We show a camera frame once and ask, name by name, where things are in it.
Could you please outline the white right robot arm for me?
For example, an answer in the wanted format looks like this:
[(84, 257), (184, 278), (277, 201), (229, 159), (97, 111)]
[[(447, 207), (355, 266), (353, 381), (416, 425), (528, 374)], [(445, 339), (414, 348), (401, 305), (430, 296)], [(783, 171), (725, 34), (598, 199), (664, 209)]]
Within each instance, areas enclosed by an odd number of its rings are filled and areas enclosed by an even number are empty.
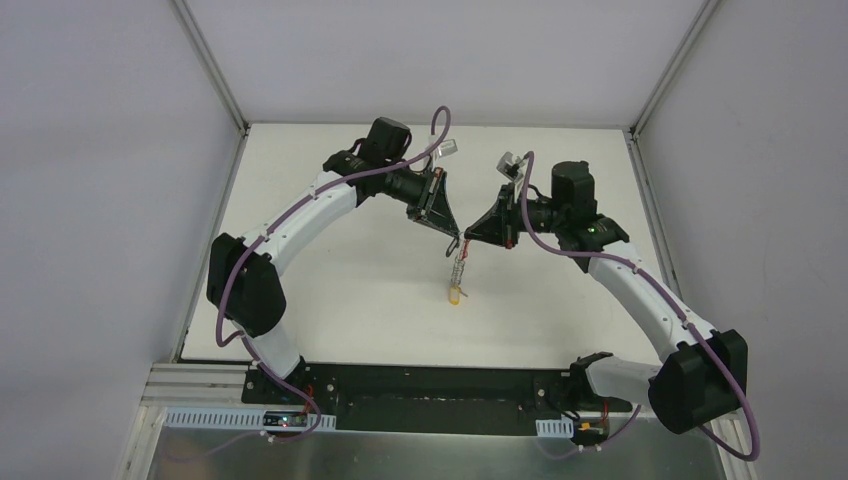
[(576, 376), (567, 384), (572, 404), (590, 410), (612, 397), (647, 405), (676, 434), (740, 410), (757, 441), (745, 339), (717, 330), (653, 276), (624, 229), (599, 213), (587, 162), (555, 164), (549, 195), (535, 199), (527, 196), (532, 167), (512, 155), (498, 164), (508, 181), (466, 239), (510, 249), (527, 234), (542, 249), (573, 259), (625, 309), (659, 360), (652, 365), (602, 352), (574, 362)]

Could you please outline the black key tag with key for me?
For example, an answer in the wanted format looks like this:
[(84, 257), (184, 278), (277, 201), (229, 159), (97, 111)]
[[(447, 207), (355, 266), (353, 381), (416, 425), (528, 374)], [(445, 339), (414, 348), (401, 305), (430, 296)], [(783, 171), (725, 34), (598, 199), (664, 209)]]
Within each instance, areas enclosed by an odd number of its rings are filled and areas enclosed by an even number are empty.
[(445, 250), (445, 257), (450, 258), (460, 245), (460, 238), (454, 237)]

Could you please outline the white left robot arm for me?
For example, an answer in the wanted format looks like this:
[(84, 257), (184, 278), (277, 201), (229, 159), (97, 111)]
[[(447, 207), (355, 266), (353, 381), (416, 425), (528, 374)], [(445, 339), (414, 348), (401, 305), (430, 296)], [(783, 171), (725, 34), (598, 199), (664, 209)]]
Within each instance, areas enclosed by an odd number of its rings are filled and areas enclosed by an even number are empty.
[(366, 200), (385, 195), (401, 202), (409, 220), (445, 234), (451, 245), (460, 231), (447, 198), (447, 172), (435, 160), (455, 150), (444, 134), (433, 134), (428, 147), (404, 157), (410, 129), (377, 118), (368, 134), (331, 155), (300, 197), (275, 217), (240, 236), (219, 234), (211, 245), (206, 298), (224, 321), (236, 328), (253, 359), (271, 373), (266, 389), (281, 404), (297, 402), (305, 378), (295, 371), (303, 362), (283, 325), (287, 299), (282, 276), (294, 258), (322, 231)]

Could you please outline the red-handled metal key holder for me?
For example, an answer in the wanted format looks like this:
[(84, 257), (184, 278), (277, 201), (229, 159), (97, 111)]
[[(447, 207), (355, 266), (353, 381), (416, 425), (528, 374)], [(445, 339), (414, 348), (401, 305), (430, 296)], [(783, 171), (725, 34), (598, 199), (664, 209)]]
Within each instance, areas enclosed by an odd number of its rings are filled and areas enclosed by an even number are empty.
[(469, 240), (464, 239), (459, 243), (457, 247), (456, 255), (454, 258), (454, 265), (450, 278), (450, 285), (453, 289), (460, 288), (465, 270), (466, 259), (468, 256), (469, 243)]

